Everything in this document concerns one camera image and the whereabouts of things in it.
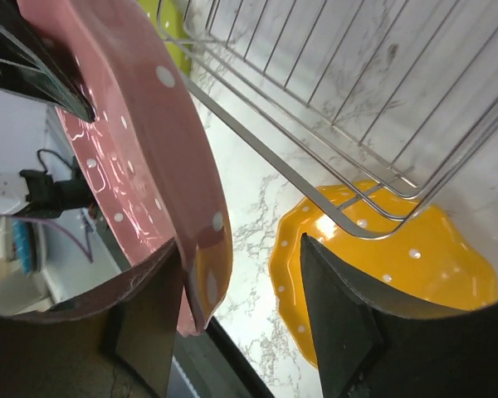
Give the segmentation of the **pink polka dot plate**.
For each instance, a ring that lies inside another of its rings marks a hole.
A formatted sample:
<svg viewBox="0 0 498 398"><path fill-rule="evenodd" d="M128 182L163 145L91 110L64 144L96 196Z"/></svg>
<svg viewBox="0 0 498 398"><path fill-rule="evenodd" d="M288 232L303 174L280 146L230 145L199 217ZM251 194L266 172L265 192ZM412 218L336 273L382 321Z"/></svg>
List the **pink polka dot plate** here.
<svg viewBox="0 0 498 398"><path fill-rule="evenodd" d="M178 331L198 335L223 301L232 234L198 112L167 47L135 1L21 1L22 16L74 68L95 118L58 112L81 171L133 266L178 245Z"/></svg>

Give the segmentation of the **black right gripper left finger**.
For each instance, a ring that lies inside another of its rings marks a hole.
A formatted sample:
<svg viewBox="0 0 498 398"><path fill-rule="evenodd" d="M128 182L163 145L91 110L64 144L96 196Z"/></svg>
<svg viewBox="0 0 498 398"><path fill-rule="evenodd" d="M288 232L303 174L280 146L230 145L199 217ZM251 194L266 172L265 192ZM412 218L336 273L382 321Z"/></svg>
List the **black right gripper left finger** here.
<svg viewBox="0 0 498 398"><path fill-rule="evenodd" d="M165 397L182 290L169 242L48 311L0 316L0 397Z"/></svg>

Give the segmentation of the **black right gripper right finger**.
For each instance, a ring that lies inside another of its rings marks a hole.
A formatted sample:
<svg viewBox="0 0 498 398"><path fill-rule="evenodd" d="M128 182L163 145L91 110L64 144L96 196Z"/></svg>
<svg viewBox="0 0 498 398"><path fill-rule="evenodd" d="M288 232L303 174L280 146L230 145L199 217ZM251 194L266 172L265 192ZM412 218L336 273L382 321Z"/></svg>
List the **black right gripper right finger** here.
<svg viewBox="0 0 498 398"><path fill-rule="evenodd" d="M300 267L326 397L498 397L498 302L472 311L417 298L309 235Z"/></svg>

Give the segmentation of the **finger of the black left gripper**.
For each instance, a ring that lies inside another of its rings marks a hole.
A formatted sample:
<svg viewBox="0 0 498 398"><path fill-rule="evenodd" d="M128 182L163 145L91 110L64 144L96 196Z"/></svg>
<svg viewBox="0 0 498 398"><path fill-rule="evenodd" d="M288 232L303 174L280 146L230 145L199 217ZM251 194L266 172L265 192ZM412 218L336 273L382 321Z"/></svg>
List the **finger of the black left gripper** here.
<svg viewBox="0 0 498 398"><path fill-rule="evenodd" d="M95 120L92 104L14 1L0 1L0 90Z"/></svg>

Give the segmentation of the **wire dish rack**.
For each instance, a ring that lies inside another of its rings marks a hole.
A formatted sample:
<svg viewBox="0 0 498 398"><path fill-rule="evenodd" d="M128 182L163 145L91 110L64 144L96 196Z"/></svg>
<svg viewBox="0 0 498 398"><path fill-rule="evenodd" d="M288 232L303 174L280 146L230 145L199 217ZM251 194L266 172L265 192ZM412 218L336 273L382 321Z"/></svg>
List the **wire dish rack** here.
<svg viewBox="0 0 498 398"><path fill-rule="evenodd" d="M498 1L187 1L188 87L352 236L498 238Z"/></svg>

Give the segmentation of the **green polka dot plate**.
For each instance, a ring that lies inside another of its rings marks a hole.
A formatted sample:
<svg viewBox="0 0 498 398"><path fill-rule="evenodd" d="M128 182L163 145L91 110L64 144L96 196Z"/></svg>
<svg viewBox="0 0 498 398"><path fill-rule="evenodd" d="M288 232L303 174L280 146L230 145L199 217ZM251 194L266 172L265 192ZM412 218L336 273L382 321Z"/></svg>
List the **green polka dot plate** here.
<svg viewBox="0 0 498 398"><path fill-rule="evenodd" d="M174 64L183 74L189 76L191 59L180 46L169 40L170 37L179 41L188 39L183 24L183 14L187 1L138 0L137 3L142 7L147 18L163 39Z"/></svg>

